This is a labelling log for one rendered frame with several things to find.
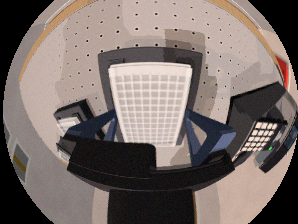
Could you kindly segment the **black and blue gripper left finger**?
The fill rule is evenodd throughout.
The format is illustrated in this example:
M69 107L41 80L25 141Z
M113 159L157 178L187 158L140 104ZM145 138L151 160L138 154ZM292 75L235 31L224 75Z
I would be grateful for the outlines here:
M111 122L110 122L111 121ZM69 127L66 131L67 134L77 135L83 138L95 139L95 134L102 127L104 127L108 122L110 125L108 127L107 133L103 141L113 141L115 138L116 128L117 128L117 114L116 109L112 109L104 114L76 124L72 127ZM95 139L96 140L96 139Z

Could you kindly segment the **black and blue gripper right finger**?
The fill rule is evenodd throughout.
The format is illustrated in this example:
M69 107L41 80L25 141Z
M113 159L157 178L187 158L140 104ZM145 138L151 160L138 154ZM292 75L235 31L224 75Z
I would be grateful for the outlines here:
M189 119L206 133L207 137L202 146ZM188 108L185 109L183 120L191 167L200 165L210 153L226 149L236 135L233 127L198 114Z

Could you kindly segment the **white well plate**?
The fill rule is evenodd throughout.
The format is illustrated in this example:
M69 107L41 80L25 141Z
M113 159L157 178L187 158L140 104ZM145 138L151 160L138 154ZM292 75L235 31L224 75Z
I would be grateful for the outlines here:
M67 155L64 151L62 152L60 149L59 149L59 156L69 163L70 156Z
M67 118L58 120L57 126L60 128L62 133L65 134L69 127L79 123L80 121L78 120L77 117L67 117Z
M124 142L149 143L155 147L175 146L189 94L191 65L133 62L110 65L108 70Z

